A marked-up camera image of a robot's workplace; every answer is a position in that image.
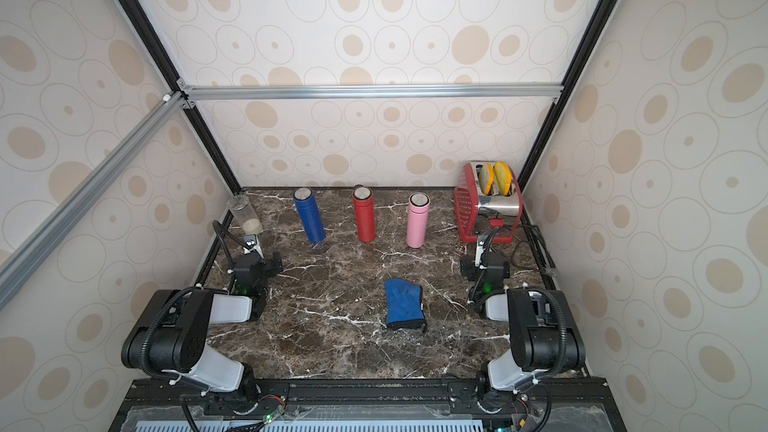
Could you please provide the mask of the blue thermos bottle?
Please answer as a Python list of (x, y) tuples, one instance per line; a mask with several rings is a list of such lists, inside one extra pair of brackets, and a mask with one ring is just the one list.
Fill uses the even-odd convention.
[(308, 187), (297, 188), (293, 200), (308, 240), (313, 244), (323, 242), (326, 234), (314, 192)]

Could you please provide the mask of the pink thermos bottle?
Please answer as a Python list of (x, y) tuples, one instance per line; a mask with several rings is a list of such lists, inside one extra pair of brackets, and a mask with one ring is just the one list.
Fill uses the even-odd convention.
[(410, 195), (408, 202), (406, 243), (410, 248), (419, 249), (425, 242), (430, 210), (430, 198), (423, 192)]

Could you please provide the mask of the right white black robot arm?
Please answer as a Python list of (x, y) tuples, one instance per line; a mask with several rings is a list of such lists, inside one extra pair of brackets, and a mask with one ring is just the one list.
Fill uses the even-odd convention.
[(478, 395), (520, 393), (586, 362), (586, 347), (565, 295), (523, 285), (510, 288), (511, 261), (492, 247), (496, 228), (477, 239), (475, 256), (463, 257), (462, 275), (471, 283), (468, 304), (479, 315), (503, 322), (509, 347), (477, 374)]

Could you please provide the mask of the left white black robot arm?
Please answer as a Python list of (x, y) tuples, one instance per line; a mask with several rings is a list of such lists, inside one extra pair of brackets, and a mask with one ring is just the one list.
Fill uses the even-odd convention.
[(281, 255), (266, 257), (259, 235), (263, 227), (254, 219), (242, 226), (239, 240), (215, 221), (221, 245), (231, 238), (243, 248), (234, 259), (228, 249), (226, 289), (201, 284), (184, 289), (162, 289), (153, 294), (121, 348), (122, 364), (171, 385), (188, 383), (203, 392), (237, 393), (248, 400), (260, 395), (251, 366), (235, 361), (207, 343), (209, 327), (255, 322), (269, 298), (269, 280), (283, 271)]

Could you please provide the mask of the red thermos bottle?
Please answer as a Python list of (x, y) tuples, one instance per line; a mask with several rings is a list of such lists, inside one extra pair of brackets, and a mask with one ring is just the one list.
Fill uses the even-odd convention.
[(354, 213), (358, 238), (363, 243), (370, 243), (376, 238), (373, 192), (364, 185), (353, 189)]

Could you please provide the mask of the blue cloth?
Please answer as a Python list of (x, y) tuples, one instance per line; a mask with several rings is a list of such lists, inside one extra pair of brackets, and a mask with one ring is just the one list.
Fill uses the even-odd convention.
[(423, 312), (422, 292), (421, 286), (401, 279), (385, 282), (388, 329), (426, 331), (427, 321)]

